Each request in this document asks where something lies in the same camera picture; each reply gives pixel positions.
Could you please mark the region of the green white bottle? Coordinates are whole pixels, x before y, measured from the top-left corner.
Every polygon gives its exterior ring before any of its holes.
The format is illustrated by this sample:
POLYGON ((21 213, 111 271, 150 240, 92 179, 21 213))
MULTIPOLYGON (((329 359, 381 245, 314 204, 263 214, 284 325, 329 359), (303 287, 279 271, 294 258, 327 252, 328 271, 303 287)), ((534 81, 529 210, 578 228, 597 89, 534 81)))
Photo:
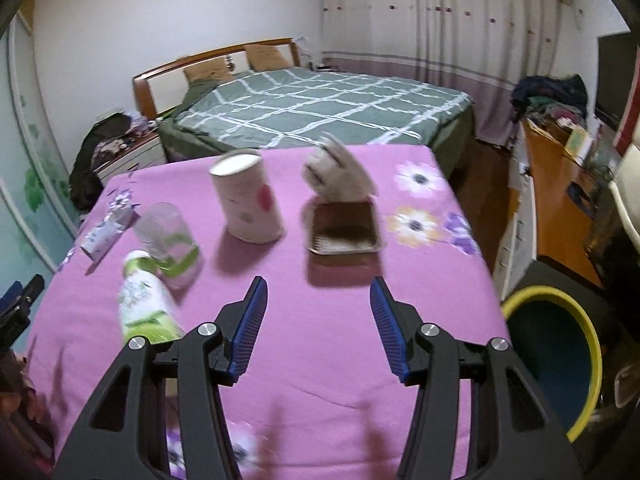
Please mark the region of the green white bottle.
POLYGON ((175 319, 176 303, 160 279, 157 265, 144 250, 126 255, 117 303, 122 339, 145 337, 151 344, 178 340, 183 330, 175 319))

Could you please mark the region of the clear plastic cup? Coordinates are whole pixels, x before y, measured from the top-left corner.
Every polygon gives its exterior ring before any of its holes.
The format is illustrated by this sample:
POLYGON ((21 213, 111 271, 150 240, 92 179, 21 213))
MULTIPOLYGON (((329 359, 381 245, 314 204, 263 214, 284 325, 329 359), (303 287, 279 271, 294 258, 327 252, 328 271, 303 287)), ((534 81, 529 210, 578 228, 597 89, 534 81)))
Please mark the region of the clear plastic cup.
POLYGON ((180 210, 170 203, 155 203, 134 224, 143 249, 173 290, 189 287, 200 274, 203 257, 180 210))

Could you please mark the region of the pink dotted paper cup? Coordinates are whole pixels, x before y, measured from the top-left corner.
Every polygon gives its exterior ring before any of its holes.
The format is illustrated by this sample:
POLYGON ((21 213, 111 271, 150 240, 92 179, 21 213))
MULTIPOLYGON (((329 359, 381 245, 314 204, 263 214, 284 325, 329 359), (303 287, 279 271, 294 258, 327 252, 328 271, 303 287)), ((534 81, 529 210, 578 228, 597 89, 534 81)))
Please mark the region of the pink dotted paper cup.
POLYGON ((265 161, 257 150, 217 157, 209 168, 228 232, 252 244, 268 244, 284 233, 265 161))

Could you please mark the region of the brown paper tray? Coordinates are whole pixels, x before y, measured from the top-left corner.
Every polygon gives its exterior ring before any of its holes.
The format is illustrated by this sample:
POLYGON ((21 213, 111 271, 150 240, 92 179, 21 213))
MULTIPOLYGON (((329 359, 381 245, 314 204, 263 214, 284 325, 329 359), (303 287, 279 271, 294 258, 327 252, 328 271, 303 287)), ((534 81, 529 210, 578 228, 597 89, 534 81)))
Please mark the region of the brown paper tray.
POLYGON ((370 255, 383 247, 378 212, 370 200, 316 203, 307 226, 307 248, 320 257, 370 255))

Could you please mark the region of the white ribbed paper cup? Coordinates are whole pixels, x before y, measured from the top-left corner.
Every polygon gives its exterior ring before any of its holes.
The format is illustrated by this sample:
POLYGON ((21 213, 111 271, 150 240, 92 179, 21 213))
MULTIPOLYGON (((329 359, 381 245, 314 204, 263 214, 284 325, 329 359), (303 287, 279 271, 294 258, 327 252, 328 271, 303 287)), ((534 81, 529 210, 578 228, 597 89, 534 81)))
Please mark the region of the white ribbed paper cup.
POLYGON ((325 132, 303 164, 302 176, 327 203, 359 203, 378 195, 367 169, 331 133, 325 132))

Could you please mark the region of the yellow rimmed trash bin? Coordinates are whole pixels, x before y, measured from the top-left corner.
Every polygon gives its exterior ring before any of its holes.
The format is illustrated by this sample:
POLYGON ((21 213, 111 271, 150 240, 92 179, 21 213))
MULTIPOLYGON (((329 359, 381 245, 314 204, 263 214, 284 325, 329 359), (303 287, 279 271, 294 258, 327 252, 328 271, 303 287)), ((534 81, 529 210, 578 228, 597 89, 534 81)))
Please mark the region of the yellow rimmed trash bin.
POLYGON ((591 318, 561 289, 528 286, 503 301, 514 349, 575 442, 597 408, 603 378, 599 337, 591 318))

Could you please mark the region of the sliding wardrobe door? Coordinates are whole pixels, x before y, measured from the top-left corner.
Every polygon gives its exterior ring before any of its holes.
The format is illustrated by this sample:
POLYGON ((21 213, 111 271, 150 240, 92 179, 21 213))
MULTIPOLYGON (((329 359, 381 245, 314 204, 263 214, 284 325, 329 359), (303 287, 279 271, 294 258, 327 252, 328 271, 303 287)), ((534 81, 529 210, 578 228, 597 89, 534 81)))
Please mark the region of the sliding wardrobe door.
POLYGON ((1 36, 1 281, 54 274, 77 234, 68 172, 44 109, 32 29, 1 36))

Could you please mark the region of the pink floral table cloth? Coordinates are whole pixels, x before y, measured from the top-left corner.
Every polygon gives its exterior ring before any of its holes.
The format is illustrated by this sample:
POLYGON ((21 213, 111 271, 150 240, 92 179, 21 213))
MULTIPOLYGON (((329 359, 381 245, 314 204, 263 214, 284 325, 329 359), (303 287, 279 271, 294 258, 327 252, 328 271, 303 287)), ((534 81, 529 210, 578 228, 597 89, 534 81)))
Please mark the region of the pink floral table cloth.
POLYGON ((177 206, 203 255, 179 292, 175 317, 196 330, 245 295, 255 276, 268 307, 247 372, 221 397, 233 432, 247 440, 249 479, 390 479, 405 446, 416 394, 390 371, 369 304, 382 276, 393 296, 454 338, 486 344, 506 336, 486 263, 445 179, 413 191, 410 170, 438 177, 423 146, 360 145, 357 159, 378 189, 383 242, 362 266, 322 266, 308 252, 314 196, 304 181, 306 148, 266 151, 264 163, 284 235, 255 245, 231 236, 208 158, 143 169, 111 180, 90 214, 129 191, 138 211, 177 206))

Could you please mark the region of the dark clothes on nightstand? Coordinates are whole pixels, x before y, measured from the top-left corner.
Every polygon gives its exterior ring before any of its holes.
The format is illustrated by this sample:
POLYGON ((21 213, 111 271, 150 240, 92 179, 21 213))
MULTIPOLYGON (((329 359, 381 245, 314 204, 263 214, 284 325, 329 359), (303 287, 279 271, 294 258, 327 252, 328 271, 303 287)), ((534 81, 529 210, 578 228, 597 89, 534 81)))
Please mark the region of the dark clothes on nightstand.
POLYGON ((89 212, 104 189, 96 170, 150 132, 150 123, 144 116, 125 113, 111 114, 93 125, 82 141, 68 180, 70 200, 79 212, 89 212))

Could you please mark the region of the white nightstand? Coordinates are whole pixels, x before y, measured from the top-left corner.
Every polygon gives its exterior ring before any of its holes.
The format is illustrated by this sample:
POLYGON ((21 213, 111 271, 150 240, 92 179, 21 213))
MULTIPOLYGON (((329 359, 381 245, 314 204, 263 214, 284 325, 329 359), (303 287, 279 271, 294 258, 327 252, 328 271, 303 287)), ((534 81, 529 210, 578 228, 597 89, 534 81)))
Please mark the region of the white nightstand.
POLYGON ((120 174, 131 174, 137 170, 166 164, 165 151, 160 142, 160 136, 149 133, 142 136, 130 148, 122 154, 106 162, 96 170, 96 176, 103 185, 106 185, 112 177, 120 174))

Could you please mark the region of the wooden dresser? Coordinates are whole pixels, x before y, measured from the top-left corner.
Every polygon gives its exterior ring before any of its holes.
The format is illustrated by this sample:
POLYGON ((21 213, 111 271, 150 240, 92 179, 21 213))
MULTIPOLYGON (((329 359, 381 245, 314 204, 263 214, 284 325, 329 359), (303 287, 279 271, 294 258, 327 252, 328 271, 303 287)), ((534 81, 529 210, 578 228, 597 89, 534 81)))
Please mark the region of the wooden dresser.
POLYGON ((509 177, 508 223, 492 274, 499 298, 536 284, 599 295, 602 284, 585 250, 592 220, 567 194, 572 183, 590 191, 593 178, 526 120, 518 125, 509 177))

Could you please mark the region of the wooden headboard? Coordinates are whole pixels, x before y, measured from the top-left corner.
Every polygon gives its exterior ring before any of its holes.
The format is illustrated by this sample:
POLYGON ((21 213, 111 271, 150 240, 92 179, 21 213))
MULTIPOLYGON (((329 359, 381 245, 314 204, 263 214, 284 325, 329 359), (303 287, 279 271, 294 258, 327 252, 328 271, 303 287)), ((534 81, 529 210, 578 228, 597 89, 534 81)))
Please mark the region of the wooden headboard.
POLYGON ((179 105, 190 84, 196 80, 232 81, 237 74, 252 69, 246 48, 260 44, 277 50, 288 64, 300 66, 298 49, 292 38, 276 38, 232 44, 232 46, 187 55, 151 68, 132 78, 138 111, 156 119, 179 105))

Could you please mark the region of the cream puffer jacket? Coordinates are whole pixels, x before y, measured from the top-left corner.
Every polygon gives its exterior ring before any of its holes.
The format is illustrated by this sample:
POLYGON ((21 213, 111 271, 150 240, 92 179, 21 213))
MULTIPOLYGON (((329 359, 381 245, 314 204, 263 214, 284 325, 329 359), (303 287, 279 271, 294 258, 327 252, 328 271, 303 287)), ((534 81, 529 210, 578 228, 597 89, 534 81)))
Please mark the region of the cream puffer jacket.
POLYGON ((639 143, 629 144, 608 184, 620 222, 631 243, 640 252, 640 151, 639 143))

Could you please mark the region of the green checked bed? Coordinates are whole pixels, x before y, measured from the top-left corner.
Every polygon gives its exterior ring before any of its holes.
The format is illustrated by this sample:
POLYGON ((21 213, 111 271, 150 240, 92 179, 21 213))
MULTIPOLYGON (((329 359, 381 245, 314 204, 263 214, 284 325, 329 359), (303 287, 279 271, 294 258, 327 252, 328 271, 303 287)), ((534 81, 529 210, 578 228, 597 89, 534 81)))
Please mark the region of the green checked bed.
POLYGON ((292 67, 245 72, 223 84, 193 81, 158 134, 172 162, 237 148, 309 148, 329 133, 347 145, 426 146, 451 174, 474 129, 472 99, 464 92, 292 67))

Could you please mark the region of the pile of clothes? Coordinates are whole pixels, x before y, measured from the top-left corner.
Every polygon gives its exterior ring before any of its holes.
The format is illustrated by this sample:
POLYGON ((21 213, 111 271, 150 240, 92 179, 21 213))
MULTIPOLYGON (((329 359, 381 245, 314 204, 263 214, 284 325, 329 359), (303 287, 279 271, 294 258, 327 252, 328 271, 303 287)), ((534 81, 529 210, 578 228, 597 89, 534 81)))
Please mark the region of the pile of clothes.
POLYGON ((511 122, 519 122, 528 114, 551 118, 567 117, 585 127, 587 119, 587 88, 578 74, 565 78, 527 76, 511 93, 511 122))

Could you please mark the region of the white and mauve curtain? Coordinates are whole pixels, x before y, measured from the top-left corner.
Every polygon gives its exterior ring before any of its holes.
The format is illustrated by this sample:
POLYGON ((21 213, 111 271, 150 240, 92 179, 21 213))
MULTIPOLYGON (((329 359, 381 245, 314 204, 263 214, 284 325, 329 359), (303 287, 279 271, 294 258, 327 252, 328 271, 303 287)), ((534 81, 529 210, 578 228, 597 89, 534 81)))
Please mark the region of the white and mauve curtain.
POLYGON ((463 91, 477 137, 504 145, 512 90, 550 73, 560 18, 560 0, 324 0, 321 55, 343 72, 463 91))

